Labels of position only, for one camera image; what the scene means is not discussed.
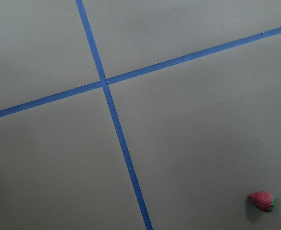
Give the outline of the red toy strawberry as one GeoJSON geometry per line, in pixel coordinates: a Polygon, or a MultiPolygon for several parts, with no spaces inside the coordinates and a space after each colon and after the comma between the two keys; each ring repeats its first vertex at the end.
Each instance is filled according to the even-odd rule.
{"type": "Polygon", "coordinates": [[[276,203],[276,196],[267,191],[251,193],[248,199],[262,212],[273,211],[276,203]]]}

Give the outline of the long blue tape strip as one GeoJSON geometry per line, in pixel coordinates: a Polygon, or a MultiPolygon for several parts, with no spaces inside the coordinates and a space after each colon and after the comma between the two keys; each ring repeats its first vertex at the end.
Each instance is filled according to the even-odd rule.
{"type": "Polygon", "coordinates": [[[117,114],[117,110],[116,110],[116,107],[114,104],[112,93],[109,88],[107,79],[105,77],[104,68],[102,65],[100,54],[98,52],[98,48],[97,48],[97,45],[95,42],[93,32],[92,32],[92,29],[90,26],[89,17],[87,16],[87,12],[86,12],[86,9],[85,9],[85,6],[84,6],[84,3],[82,0],[77,0],[76,5],[77,5],[80,19],[81,19],[81,22],[82,22],[82,25],[83,25],[83,28],[84,28],[84,31],[86,34],[87,41],[88,41],[88,44],[90,47],[91,55],[92,55],[93,61],[95,63],[96,71],[99,76],[99,82],[101,84],[101,87],[102,87],[102,90],[104,93],[104,97],[107,102],[108,109],[109,109],[109,112],[110,112],[110,115],[112,118],[113,126],[115,129],[117,138],[118,138],[118,142],[121,147],[125,165],[127,167],[128,174],[129,174],[132,186],[133,186],[133,190],[134,190],[137,202],[138,202],[138,206],[139,206],[139,209],[140,209],[140,212],[142,215],[142,219],[145,224],[145,228],[147,230],[153,230],[153,225],[151,223],[150,216],[149,216],[149,213],[148,213],[148,210],[146,207],[146,203],[145,203],[145,200],[144,200],[144,197],[142,194],[142,190],[141,190],[141,187],[140,187],[140,184],[139,184],[136,172],[135,172],[135,168],[134,168],[133,161],[132,161],[132,158],[131,158],[131,155],[129,152],[129,148],[127,146],[124,132],[123,132],[123,129],[122,129],[122,126],[120,123],[120,119],[119,119],[119,116],[117,114]]]}

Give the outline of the crossing blue tape strip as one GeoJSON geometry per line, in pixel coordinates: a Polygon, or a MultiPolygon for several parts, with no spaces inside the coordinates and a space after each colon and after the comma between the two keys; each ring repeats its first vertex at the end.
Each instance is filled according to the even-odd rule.
{"type": "MultiPolygon", "coordinates": [[[[170,59],[170,60],[159,62],[157,64],[153,64],[153,65],[150,65],[150,66],[147,66],[147,67],[136,69],[136,70],[133,70],[133,71],[130,71],[130,72],[119,74],[119,75],[107,78],[106,81],[107,81],[108,84],[115,84],[115,83],[118,83],[118,82],[121,82],[121,81],[125,81],[127,79],[135,78],[135,77],[145,75],[145,74],[157,71],[157,70],[165,69],[165,68],[168,68],[168,67],[171,67],[171,66],[175,66],[175,65],[184,63],[184,62],[188,62],[188,61],[191,61],[191,60],[194,60],[194,59],[198,59],[198,58],[201,58],[201,57],[204,57],[204,56],[208,56],[208,55],[211,55],[211,54],[214,54],[214,53],[218,53],[218,52],[221,52],[221,51],[224,51],[224,50],[227,50],[227,49],[231,49],[231,48],[234,48],[234,47],[237,47],[237,46],[252,43],[252,42],[255,42],[255,41],[258,41],[258,40],[261,40],[261,39],[264,39],[264,38],[268,38],[268,37],[271,37],[271,36],[274,36],[274,35],[279,35],[279,34],[281,34],[281,27],[271,29],[271,30],[268,30],[268,31],[264,31],[264,32],[260,32],[258,34],[254,34],[254,35],[251,35],[251,36],[240,38],[240,39],[230,41],[230,42],[227,42],[227,43],[223,43],[223,44],[213,46],[213,47],[210,47],[210,48],[206,48],[206,49],[196,51],[196,52],[193,52],[193,53],[190,53],[190,54],[187,54],[187,55],[183,55],[183,56],[180,56],[180,57],[176,57],[176,58],[173,58],[173,59],[170,59]]],[[[5,108],[5,109],[0,110],[0,118],[8,116],[8,115],[15,114],[15,113],[18,113],[18,112],[21,112],[21,111],[25,111],[25,110],[28,110],[28,109],[32,109],[32,108],[35,108],[35,107],[38,107],[38,106],[41,106],[41,105],[44,105],[44,104],[49,104],[49,103],[52,103],[52,102],[55,102],[55,101],[58,101],[58,100],[62,100],[62,99],[65,99],[65,98],[68,98],[68,97],[71,97],[71,96],[74,96],[74,95],[78,95],[78,94],[81,94],[81,93],[84,93],[84,92],[89,92],[91,90],[95,90],[95,89],[98,89],[100,87],[101,87],[101,83],[99,81],[96,81],[96,82],[92,82],[90,84],[79,86],[79,87],[69,89],[69,90],[66,90],[66,91],[63,91],[63,92],[59,92],[59,93],[55,93],[55,94],[52,94],[52,95],[49,95],[49,96],[45,96],[45,97],[42,97],[42,98],[39,98],[39,99],[36,99],[36,100],[33,100],[33,101],[29,101],[29,102],[26,102],[26,103],[15,105],[13,107],[5,108]]]]}

